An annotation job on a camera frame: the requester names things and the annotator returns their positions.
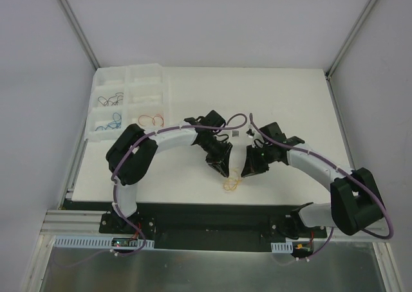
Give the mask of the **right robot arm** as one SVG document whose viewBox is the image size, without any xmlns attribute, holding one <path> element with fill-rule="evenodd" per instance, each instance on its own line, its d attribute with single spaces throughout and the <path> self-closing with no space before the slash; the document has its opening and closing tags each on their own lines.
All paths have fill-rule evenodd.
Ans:
<svg viewBox="0 0 412 292">
<path fill-rule="evenodd" d="M 290 231 L 304 237 L 313 227 L 338 228 L 346 235 L 366 231 L 386 217 L 373 174 L 365 168 L 342 167 L 315 152 L 297 136 L 286 137 L 277 123 L 258 130 L 261 137 L 246 148 L 241 176 L 268 172 L 272 163 L 283 163 L 310 176 L 330 194 L 330 202 L 305 203 L 291 211 Z"/>
</svg>

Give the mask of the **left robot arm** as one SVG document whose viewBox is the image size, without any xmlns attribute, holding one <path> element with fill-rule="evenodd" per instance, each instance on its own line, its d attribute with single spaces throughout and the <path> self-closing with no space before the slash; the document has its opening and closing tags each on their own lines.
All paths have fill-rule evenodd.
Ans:
<svg viewBox="0 0 412 292">
<path fill-rule="evenodd" d="M 180 123 L 148 131 L 139 125 L 128 125 L 106 154 L 114 182 L 113 224 L 121 233 L 135 229 L 137 183 L 147 173 L 154 156 L 176 147 L 198 145 L 205 152 L 210 168 L 224 177 L 229 176 L 229 157 L 232 144 L 218 134 L 230 122 L 215 110 L 206 116 L 185 118 Z"/>
</svg>

